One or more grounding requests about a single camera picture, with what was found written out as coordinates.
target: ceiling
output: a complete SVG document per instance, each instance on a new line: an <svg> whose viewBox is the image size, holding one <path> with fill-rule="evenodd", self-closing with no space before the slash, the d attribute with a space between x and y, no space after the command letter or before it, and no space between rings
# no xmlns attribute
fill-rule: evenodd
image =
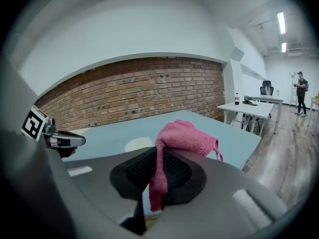
<svg viewBox="0 0 319 239"><path fill-rule="evenodd" d="M7 38L5 52L17 69L22 64L38 37L69 11L93 0L32 0L21 13ZM196 0L205 5L207 0ZM286 19L284 35L279 33L277 13L283 11ZM291 0L273 0L240 16L231 27L239 28L264 56L281 52L281 43L287 42L290 52L317 55L314 35L303 13Z"/></svg>
<svg viewBox="0 0 319 239"><path fill-rule="evenodd" d="M280 34L277 13L285 16L286 33ZM235 26L252 41L264 56L281 53L281 44L287 43L288 56L317 56L316 37L303 12L293 0L274 0L254 10Z"/></svg>

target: table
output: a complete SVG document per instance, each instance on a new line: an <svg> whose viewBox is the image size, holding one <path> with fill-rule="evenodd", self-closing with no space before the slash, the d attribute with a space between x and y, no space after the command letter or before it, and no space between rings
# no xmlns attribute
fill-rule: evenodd
<svg viewBox="0 0 319 239"><path fill-rule="evenodd" d="M229 111L235 112L234 118L232 119L230 125L234 125L235 121L243 123L244 131L246 131L250 118L252 118L252 127L250 128L251 133L254 131L256 118L262 118L263 124L259 132L259 136L261 136L261 133L263 131L264 124L265 124L265 119L268 118L269 113L274 105L268 104L268 103L255 102L255 101L252 101L252 103L257 104L257 106L247 105L242 102L240 102L239 105L235 105L235 102L231 102L225 105L218 106L217 108L224 110L224 114L225 114L224 123L227 122L227 113ZM246 115L244 122L236 120L238 113L244 113Z"/></svg>
<svg viewBox="0 0 319 239"><path fill-rule="evenodd" d="M272 103L279 104L279 110L278 110L277 119L276 119L276 127L275 127L275 131L274 131L274 133L277 133L278 125L279 125L280 118L281 118L281 110L283 108L284 99L281 97L278 97L278 96L268 96L268 95L253 95L253 96L248 96L248 97L251 99L254 99L254 100L266 101L266 102L272 102Z"/></svg>
<svg viewBox="0 0 319 239"><path fill-rule="evenodd" d="M154 146L159 131L167 123L175 120L190 121L198 130L217 138L219 151L223 155L224 162L238 169L252 155L261 139L260 136L243 132L239 128L183 110L89 128L82 134L86 138L85 145L80 146L76 154L63 158L63 161L120 154L125 152L125 146L128 142L140 137L149 137L152 146ZM215 152L212 151L207 157L216 159ZM145 215L157 214L150 211L148 187L143 192L143 208Z"/></svg>
<svg viewBox="0 0 319 239"><path fill-rule="evenodd" d="M310 107L310 114L309 114L309 120L308 120L308 126L310 124L310 120L311 120L311 113L313 111L313 105L317 106L319 108L319 100L318 99L315 99L315 98L312 98L311 99L311 107ZM317 111L317 118L315 119L315 125L314 125L314 129L313 129L313 135L315 134L315 129L317 127L317 124L318 124L318 120L319 120L319 111Z"/></svg>

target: cable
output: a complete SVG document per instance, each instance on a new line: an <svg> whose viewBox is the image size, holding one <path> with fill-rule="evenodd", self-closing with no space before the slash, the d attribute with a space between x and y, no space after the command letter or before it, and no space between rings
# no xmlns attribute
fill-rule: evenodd
<svg viewBox="0 0 319 239"><path fill-rule="evenodd" d="M314 141L314 140L312 140L312 139L309 139L309 138L307 138L307 137L305 137L305 136L303 136L303 135L301 135L301 134L298 134L298 133L296 133L296 132L292 132L292 131L290 131L290 130L288 130L288 129L285 129L285 128L282 128L282 127L280 127L280 126L279 126L278 128L283 129L283 130L286 130L286 131L288 131L288 132L290 132L290 133L294 133L294 134L299 135L299 136L301 136L301 137L303 137L303 138L305 138L305 139L307 139L307 140L309 140L309 141L312 141L312 142L315 142L315 143L318 143L318 144L319 144L319 142Z"/></svg>

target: fluorescent light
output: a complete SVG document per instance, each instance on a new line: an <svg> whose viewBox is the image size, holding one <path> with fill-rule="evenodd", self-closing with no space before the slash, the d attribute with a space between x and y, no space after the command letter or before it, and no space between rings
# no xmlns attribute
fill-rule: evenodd
<svg viewBox="0 0 319 239"><path fill-rule="evenodd" d="M283 42L281 44L281 52L286 52L286 47L287 47L287 43L286 42Z"/></svg>
<svg viewBox="0 0 319 239"><path fill-rule="evenodd" d="M280 27L280 34L286 33L286 24L285 24L285 17L284 13L280 12L277 14L278 21L279 21L279 27Z"/></svg>

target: water bottle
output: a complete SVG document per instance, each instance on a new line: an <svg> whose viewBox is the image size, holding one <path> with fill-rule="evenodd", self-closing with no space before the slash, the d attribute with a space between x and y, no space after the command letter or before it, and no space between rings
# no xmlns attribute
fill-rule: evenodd
<svg viewBox="0 0 319 239"><path fill-rule="evenodd" d="M235 95L235 104L239 105L239 95L238 95L238 93L236 93L236 95Z"/></svg>

